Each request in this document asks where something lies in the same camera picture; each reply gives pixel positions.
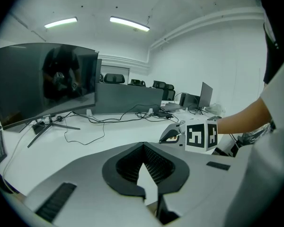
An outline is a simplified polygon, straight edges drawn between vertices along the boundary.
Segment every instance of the office chair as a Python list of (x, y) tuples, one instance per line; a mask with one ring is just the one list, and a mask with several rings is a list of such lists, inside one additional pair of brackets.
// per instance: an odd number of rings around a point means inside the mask
[(140, 81), (140, 80), (136, 80), (136, 79), (132, 79), (131, 83), (129, 83), (128, 85), (130, 85), (130, 86), (146, 87), (144, 81)]
[(166, 83), (163, 81), (153, 81), (152, 87), (164, 90), (166, 88)]
[(125, 78), (122, 74), (108, 73), (104, 76), (103, 81), (110, 84), (122, 84), (125, 83)]
[(100, 82), (103, 82), (103, 77), (104, 76), (102, 74), (100, 74), (100, 80), (99, 80)]
[(163, 89), (163, 97), (162, 100), (166, 101), (167, 96), (168, 96), (168, 90), (167, 90), (167, 85), (163, 81), (153, 81), (152, 87), (158, 88), (158, 89)]
[(168, 93), (167, 93), (167, 100), (168, 101), (173, 101), (174, 100), (174, 98), (175, 98), (175, 87), (173, 86), (173, 85), (171, 85), (171, 84), (166, 84), (166, 87), (167, 87), (167, 91), (168, 91)]

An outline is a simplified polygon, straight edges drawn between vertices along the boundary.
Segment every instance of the ceiling light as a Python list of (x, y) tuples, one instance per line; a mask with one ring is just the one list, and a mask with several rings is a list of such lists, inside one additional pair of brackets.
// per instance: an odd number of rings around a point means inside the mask
[(51, 27), (54, 27), (54, 26), (57, 26), (57, 25), (69, 24), (69, 23), (73, 23), (73, 22), (77, 22), (77, 21), (78, 21), (77, 18), (73, 17), (73, 18), (68, 18), (68, 19), (57, 21), (57, 22), (53, 22), (53, 23), (48, 24), (48, 25), (44, 25), (44, 27), (45, 28), (51, 28)]
[(110, 17), (110, 21), (114, 22), (114, 23), (128, 25), (128, 26), (131, 26), (131, 27), (134, 27), (134, 28), (138, 28), (138, 29), (146, 31), (146, 32), (149, 31), (149, 29), (150, 29), (149, 27), (147, 27), (145, 25), (130, 21), (128, 19), (120, 18), (120, 17), (112, 16), (112, 17)]
[(26, 47), (24, 47), (24, 46), (19, 46), (19, 45), (11, 45), (10, 47), (26, 49)]

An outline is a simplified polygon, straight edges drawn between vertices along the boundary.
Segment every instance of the gray partition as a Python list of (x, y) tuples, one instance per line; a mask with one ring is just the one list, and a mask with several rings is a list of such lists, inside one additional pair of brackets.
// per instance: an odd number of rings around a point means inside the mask
[[(96, 84), (96, 106), (91, 107), (93, 114), (121, 114), (127, 112), (147, 112), (150, 108), (158, 110), (163, 90), (149, 87), (137, 87), (119, 84)], [(78, 114), (86, 114), (86, 109), (76, 110)]]

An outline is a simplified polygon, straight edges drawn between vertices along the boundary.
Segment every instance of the black monitor screen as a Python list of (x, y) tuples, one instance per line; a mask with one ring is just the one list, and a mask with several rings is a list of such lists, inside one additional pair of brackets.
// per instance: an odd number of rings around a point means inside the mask
[(199, 107), (208, 107), (210, 104), (210, 100), (212, 99), (213, 89), (203, 82), (202, 91), (200, 95)]
[(95, 104), (98, 53), (66, 44), (0, 48), (0, 122), (9, 128)]

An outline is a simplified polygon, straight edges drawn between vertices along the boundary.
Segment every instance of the white desk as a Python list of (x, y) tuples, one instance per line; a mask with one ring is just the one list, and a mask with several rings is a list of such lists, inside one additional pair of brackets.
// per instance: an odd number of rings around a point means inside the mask
[[(120, 118), (120, 116), (121, 114), (97, 115), (96, 118), (103, 120)], [(186, 112), (176, 114), (176, 116), (179, 120), (208, 118), (205, 115), (192, 115)], [(137, 116), (126, 114), (122, 118), (122, 120), (130, 119), (137, 119)], [(155, 118), (150, 118), (150, 120), (159, 121)], [(68, 141), (77, 140), (88, 143), (103, 135), (102, 123), (91, 124), (86, 118), (79, 116), (68, 117), (66, 122), (69, 126), (81, 128), (81, 130), (68, 129), (66, 134)], [(27, 145), (35, 137), (31, 126), (26, 127), (21, 133), (4, 131), (3, 141), (8, 156), (0, 163), (0, 174), (3, 174), (4, 167), (8, 163), (18, 140), (26, 132), (5, 175), (5, 179), (23, 195), (28, 195), (43, 180), (80, 157), (139, 141), (158, 142), (163, 131), (171, 123), (173, 122), (149, 122), (145, 119), (106, 123), (104, 127), (105, 137), (86, 146), (77, 142), (66, 142), (64, 138), (66, 130), (59, 127), (49, 128), (30, 148), (27, 148)]]

